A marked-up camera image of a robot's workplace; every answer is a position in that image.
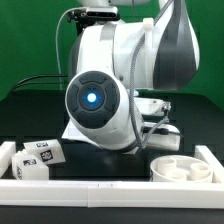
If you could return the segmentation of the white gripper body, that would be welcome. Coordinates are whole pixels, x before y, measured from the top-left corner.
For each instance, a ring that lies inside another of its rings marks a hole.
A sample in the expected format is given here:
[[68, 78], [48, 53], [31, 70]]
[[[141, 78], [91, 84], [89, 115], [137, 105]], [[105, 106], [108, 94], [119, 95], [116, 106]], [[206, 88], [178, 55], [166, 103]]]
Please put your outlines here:
[[158, 121], [145, 121], [141, 134], [141, 146], [158, 150], [178, 151], [180, 131], [169, 124], [171, 103], [161, 99], [135, 97], [134, 103], [141, 115], [151, 116]]

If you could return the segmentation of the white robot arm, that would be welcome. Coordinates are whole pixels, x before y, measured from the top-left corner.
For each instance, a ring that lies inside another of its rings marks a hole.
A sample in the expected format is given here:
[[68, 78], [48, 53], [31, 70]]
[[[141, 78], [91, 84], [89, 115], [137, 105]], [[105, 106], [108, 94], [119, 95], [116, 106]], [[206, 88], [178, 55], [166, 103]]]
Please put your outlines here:
[[125, 23], [117, 6], [126, 0], [80, 0], [86, 24], [70, 55], [65, 138], [122, 153], [179, 149], [171, 105], [138, 91], [184, 87], [198, 70], [199, 46], [185, 0], [158, 1], [157, 17]]

